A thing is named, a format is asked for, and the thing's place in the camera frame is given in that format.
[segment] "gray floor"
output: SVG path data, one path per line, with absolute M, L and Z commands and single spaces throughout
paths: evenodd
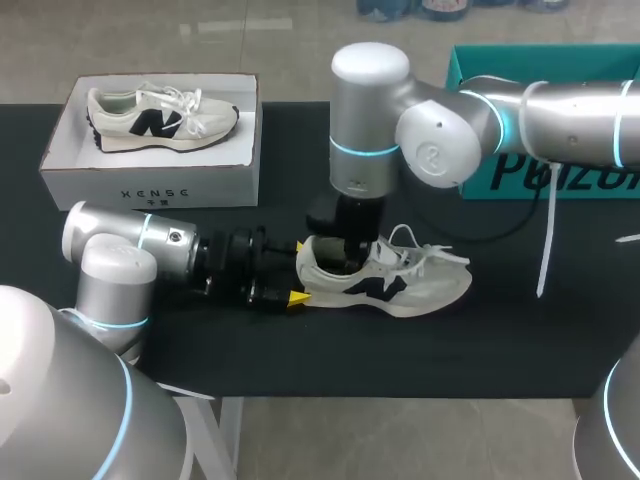
M 460 43 L 635 42 L 637 0 L 455 24 L 359 21 L 355 0 L 0 0 L 0 103 L 63 102 L 78 75 L 257 72 L 265 100 L 327 99 L 339 47 L 403 48 L 444 80 Z M 249 399 L 241 480 L 570 479 L 570 401 Z
M 571 402 L 245 401 L 240 480 L 575 480 Z

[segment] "white cable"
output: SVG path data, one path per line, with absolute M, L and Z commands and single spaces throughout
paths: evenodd
M 549 212 L 547 215 L 547 236 L 544 240 L 544 253 L 542 254 L 542 265 L 540 266 L 540 276 L 538 277 L 538 288 L 536 295 L 538 298 L 544 293 L 544 285 L 547 281 L 547 270 L 549 268 L 549 257 L 551 256 L 551 245 L 553 243 L 553 229 L 556 222 L 556 196 L 558 191 L 558 172 L 560 164 L 551 164 L 551 185 L 549 191 Z
M 518 112 L 518 128 L 520 129 L 520 140 L 525 152 L 533 159 L 540 162 L 549 163 L 549 160 L 536 155 L 529 137 L 527 137 L 526 129 L 526 111 L 527 102 L 533 94 L 533 92 L 540 86 L 546 85 L 548 82 L 535 82 L 529 85 L 522 94 L 522 100 L 520 102 L 520 111 Z M 538 298 L 544 293 L 544 286 L 547 281 L 547 271 L 549 270 L 549 258 L 551 257 L 551 246 L 553 245 L 553 230 L 556 223 L 556 197 L 558 192 L 558 173 L 560 171 L 560 165 L 557 163 L 550 163 L 551 167 L 551 183 L 549 191 L 549 211 L 547 213 L 547 234 L 544 240 L 544 252 L 542 254 L 542 264 L 540 265 L 540 275 L 538 277 L 538 288 L 536 289 L 536 295 Z
M 620 237 L 616 240 L 617 243 L 629 243 L 640 240 L 640 235 L 629 235 L 627 237 Z
M 210 395 L 205 395 L 203 393 L 196 393 L 196 392 L 192 392 L 190 390 L 185 390 L 183 388 L 179 388 L 179 387 L 174 387 L 173 385 L 165 385 L 164 383 L 160 383 L 157 382 L 159 387 L 162 387 L 165 390 L 168 390 L 170 392 L 175 392 L 175 393 L 179 393 L 181 395 L 186 395 L 187 397 L 193 397 L 193 398 L 201 398 L 203 400 L 215 400 L 215 397 L 212 397 Z

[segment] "black cable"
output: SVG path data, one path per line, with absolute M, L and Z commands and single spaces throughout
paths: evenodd
M 533 216 L 536 213 L 538 203 L 539 203 L 538 200 L 540 200 L 540 192 L 544 188 L 543 185 L 545 184 L 545 182 L 543 182 L 544 180 L 543 176 L 550 174 L 550 172 L 551 172 L 551 169 L 549 168 L 549 165 L 545 164 L 543 168 L 541 168 L 539 172 L 536 174 L 536 176 L 538 176 L 539 179 L 536 185 L 535 195 L 533 197 L 533 200 L 531 201 L 529 211 L 527 212 L 527 214 L 511 228 L 505 230 L 504 232 L 498 233 L 496 235 L 491 235 L 488 237 L 479 237 L 479 238 L 464 237 L 462 235 L 456 235 L 454 233 L 448 232 L 442 227 L 439 227 L 436 224 L 434 224 L 431 220 L 429 220 L 424 215 L 421 209 L 416 207 L 418 202 L 416 202 L 413 198 L 411 198 L 411 194 L 409 193 L 410 189 L 408 188 L 409 187 L 408 182 L 406 182 L 404 178 L 405 174 L 400 174 L 400 181 L 403 183 L 402 185 L 403 188 L 401 188 L 400 190 L 403 192 L 403 195 L 405 195 L 405 202 L 409 204 L 409 206 L 413 210 L 413 213 L 422 221 L 422 223 L 424 223 L 427 227 L 429 227 L 431 230 L 436 232 L 438 235 L 452 242 L 478 245 L 478 244 L 484 244 L 484 243 L 493 243 L 493 242 L 497 242 L 498 240 L 507 238 L 513 235 L 514 233 L 522 230 L 522 228 L 524 228 L 529 223 L 529 221 L 533 218 Z

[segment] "robotic arm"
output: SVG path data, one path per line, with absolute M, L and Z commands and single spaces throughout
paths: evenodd
M 417 80 L 399 49 L 344 47 L 333 58 L 332 218 L 311 213 L 320 235 L 346 240 L 347 256 L 377 238 L 399 152 L 427 185 L 465 182 L 497 153 L 593 167 L 640 164 L 640 89 L 632 80 L 524 85 L 480 76 L 455 92 Z

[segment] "shoe sole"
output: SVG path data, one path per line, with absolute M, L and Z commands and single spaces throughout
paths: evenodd
M 172 138 L 138 136 L 106 137 L 96 130 L 89 114 L 87 114 L 87 120 L 93 130 L 94 143 L 96 144 L 96 147 L 102 150 L 103 153 L 139 152 L 140 150 L 147 150 L 150 148 L 165 148 L 167 150 L 173 150 L 176 153 L 189 153 L 204 150 L 205 148 L 226 142 L 238 125 L 240 117 L 238 116 L 236 123 L 227 133 L 200 138 L 198 140 L 174 140 Z
M 327 292 L 314 292 L 313 290 L 307 290 L 307 293 L 311 294 L 311 298 L 305 302 L 307 307 L 318 308 L 348 308 L 359 305 L 369 305 L 371 307 L 379 308 L 387 312 L 389 315 L 397 318 L 409 318 L 418 317 L 420 315 L 427 315 L 429 313 L 441 310 L 459 300 L 471 286 L 471 279 L 464 286 L 461 286 L 458 291 L 446 300 L 439 302 L 429 303 L 424 307 L 404 307 L 401 305 L 390 305 L 389 303 L 378 300 L 377 298 L 367 297 L 364 293 L 357 295 L 347 295 L 345 293 L 327 293 Z

